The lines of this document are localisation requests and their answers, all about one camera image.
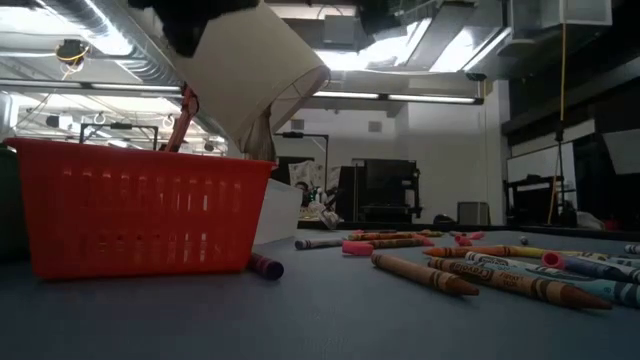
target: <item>orange basket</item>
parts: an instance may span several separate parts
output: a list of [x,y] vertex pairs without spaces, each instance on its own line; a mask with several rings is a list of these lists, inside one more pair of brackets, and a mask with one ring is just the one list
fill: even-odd
[[238,272],[271,163],[7,139],[45,279]]

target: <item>wall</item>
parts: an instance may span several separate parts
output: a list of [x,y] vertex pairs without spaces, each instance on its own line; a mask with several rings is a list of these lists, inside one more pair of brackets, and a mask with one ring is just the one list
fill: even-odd
[[504,223],[507,148],[500,124],[508,112],[506,82],[494,85],[484,106],[408,104],[408,126],[399,139],[422,172],[424,211],[416,222],[431,223],[441,213],[456,218],[458,202],[482,201],[491,208],[492,223]]
[[[305,120],[305,133],[330,136],[330,167],[351,165],[354,158],[415,160],[424,207],[416,223],[431,223],[441,213],[456,218],[458,202],[481,201],[489,203],[492,223],[503,224],[508,147],[500,124],[508,115],[508,84],[500,81],[483,106],[411,103],[395,119],[383,111],[304,109],[294,118]],[[382,122],[382,132],[369,133],[369,121]],[[275,141],[280,156],[324,155],[310,141]]]
[[[332,110],[303,109],[294,119],[305,121],[304,133],[329,135],[330,167],[351,165],[354,158],[397,158],[395,119],[388,118],[384,111],[342,110],[336,114]],[[382,132],[369,133],[369,121],[382,122]],[[291,131],[290,123],[285,124],[278,132],[285,131]],[[319,148],[309,142],[308,150],[302,151],[300,146],[296,146],[292,141],[276,141],[276,152],[279,156],[320,154]]]
[[[593,119],[587,120],[578,125],[566,128],[564,130],[564,142],[570,142],[575,139],[579,139],[583,136],[593,134],[595,133],[595,131],[596,131],[595,120]],[[539,138],[529,140],[518,145],[514,145],[511,148],[511,152],[513,156],[520,156],[523,154],[538,151],[551,146],[557,146],[558,143],[556,142],[555,138],[556,138],[555,133],[547,134],[545,136],[541,136]]]

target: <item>fluorescent light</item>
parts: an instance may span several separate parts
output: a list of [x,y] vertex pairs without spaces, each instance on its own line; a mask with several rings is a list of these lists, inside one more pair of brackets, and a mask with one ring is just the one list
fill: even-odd
[[395,64],[396,66],[404,65],[409,60],[409,57],[411,56],[411,54],[413,54],[413,52],[416,51],[418,44],[420,44],[420,41],[424,37],[424,33],[427,32],[429,25],[431,25],[431,19],[430,18],[423,19],[418,25],[418,27],[415,29],[415,31],[411,31],[411,26],[414,24],[411,24],[407,27],[407,32],[408,33],[413,32],[413,34],[411,35],[411,38],[409,38],[409,41],[407,42],[407,46],[405,46],[402,52],[397,56],[396,64]]
[[338,52],[318,50],[316,54],[331,70],[353,71],[367,68],[367,61],[360,58],[358,53],[353,51]]
[[159,86],[159,85],[128,85],[128,84],[92,84],[94,89],[102,90],[138,90],[138,91],[177,91],[179,86]]
[[474,98],[432,96],[432,95],[399,95],[399,94],[374,94],[374,93],[351,93],[338,91],[318,91],[313,95],[321,98],[341,98],[351,100],[382,100],[382,101],[407,101],[407,102],[430,102],[447,104],[473,104]]
[[478,55],[476,55],[473,59],[471,59],[471,61],[469,61],[467,63],[467,65],[465,65],[462,68],[462,70],[464,70],[464,71],[471,70],[482,59],[484,59],[487,55],[489,55],[489,53],[493,49],[495,49],[496,46],[500,45],[502,43],[502,41],[509,35],[511,35],[511,28],[510,27],[502,30],[502,32],[498,36],[496,36],[496,38],[489,45],[487,45]]
[[117,146],[117,147],[128,147],[129,143],[124,142],[122,140],[109,140],[107,141],[107,143],[113,145],[113,146]]
[[389,95],[389,100],[408,101],[408,102],[450,103],[450,104],[473,104],[474,102],[476,102],[476,99],[474,98],[429,96],[429,95]]
[[104,131],[100,131],[100,130],[96,131],[96,135],[100,135],[100,136],[102,136],[102,137],[104,137],[104,138],[107,138],[107,139],[108,139],[108,138],[112,138],[112,137],[113,137],[113,136],[111,136],[111,135],[107,134],[106,132],[104,132]]
[[15,79],[0,79],[0,85],[4,86],[32,86],[32,87],[55,87],[55,88],[68,88],[68,89],[80,89],[82,84],[77,82],[68,81],[42,81],[42,80],[15,80]]
[[338,91],[318,91],[313,94],[314,97],[326,97],[326,98],[344,98],[344,99],[377,99],[378,94],[370,93],[350,93],[350,92],[338,92]]

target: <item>yellow cord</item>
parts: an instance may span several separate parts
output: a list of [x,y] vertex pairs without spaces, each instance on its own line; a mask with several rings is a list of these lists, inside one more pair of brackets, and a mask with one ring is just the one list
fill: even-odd
[[[567,23],[562,23],[562,74],[560,75],[560,122],[564,122],[565,112],[565,83],[567,78]],[[549,204],[549,216],[547,225],[551,225],[551,214],[553,214],[553,200],[556,197],[556,179],[558,178],[558,162],[560,160],[560,149],[556,158],[556,169],[553,172],[553,183],[551,186],[551,203]]]
[[89,49],[90,49],[90,48],[91,48],[90,46],[87,46],[87,48],[86,48],[86,49],[84,49],[84,51],[82,52],[82,54],[80,54],[80,55],[76,55],[76,56],[72,56],[72,57],[70,57],[70,58],[63,58],[63,57],[60,57],[60,56],[57,56],[57,55],[56,55],[56,57],[57,57],[57,58],[58,58],[58,60],[60,60],[60,61],[74,61],[74,60],[78,60],[78,59],[80,59],[81,57],[83,57],[83,56],[87,55],[87,53],[89,52]]

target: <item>blue crayon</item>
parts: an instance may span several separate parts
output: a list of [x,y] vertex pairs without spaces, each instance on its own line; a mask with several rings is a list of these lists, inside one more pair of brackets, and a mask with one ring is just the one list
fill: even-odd
[[624,276],[626,276],[628,278],[628,280],[626,280],[627,282],[634,282],[636,284],[640,284],[640,269],[636,269],[636,268],[631,267],[631,266],[608,263],[606,261],[600,261],[600,260],[594,260],[594,259],[585,259],[585,258],[581,258],[579,256],[578,256],[578,259],[586,260],[586,261],[592,262],[592,263],[594,263],[596,265],[612,267],[617,271],[617,273],[624,274]]
[[605,261],[612,264],[640,268],[640,259],[627,259],[627,258],[620,257],[620,258],[608,258]]
[[501,270],[518,275],[539,277],[546,280],[560,281],[566,284],[573,285],[581,290],[584,290],[592,295],[598,296],[602,299],[613,301],[615,303],[626,305],[634,308],[640,308],[640,286],[636,284],[629,284],[620,281],[611,281],[603,279],[594,279],[581,275],[575,275],[560,271],[557,269],[550,269],[544,266],[531,267],[518,267],[499,265],[487,261],[467,261],[470,264],[476,266],[483,266],[492,270]]
[[571,271],[594,278],[622,282],[640,282],[638,281],[638,279],[640,279],[640,270],[629,268],[637,270],[637,273],[625,273],[619,268],[622,265],[606,263],[604,261],[548,252],[542,256],[542,262],[550,268]]

